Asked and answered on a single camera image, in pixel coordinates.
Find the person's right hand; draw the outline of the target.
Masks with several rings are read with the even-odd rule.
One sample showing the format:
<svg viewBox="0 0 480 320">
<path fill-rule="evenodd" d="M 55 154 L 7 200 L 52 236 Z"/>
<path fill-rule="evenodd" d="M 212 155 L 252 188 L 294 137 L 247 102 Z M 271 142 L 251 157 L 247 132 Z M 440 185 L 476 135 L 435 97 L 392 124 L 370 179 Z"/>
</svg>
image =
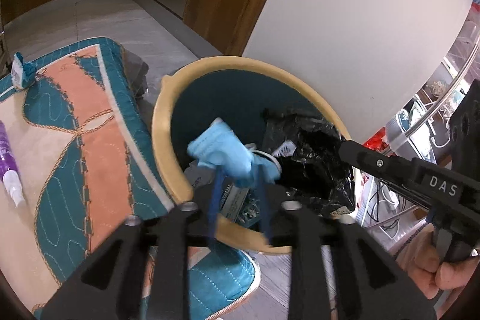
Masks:
<svg viewBox="0 0 480 320">
<path fill-rule="evenodd" d="M 450 291 L 436 310 L 437 319 L 441 319 L 470 281 L 479 264 L 479 256 L 462 262 L 441 262 L 432 244 L 433 233 L 432 224 L 419 221 L 391 247 L 390 253 L 427 299 L 433 299 L 440 290 Z"/>
</svg>

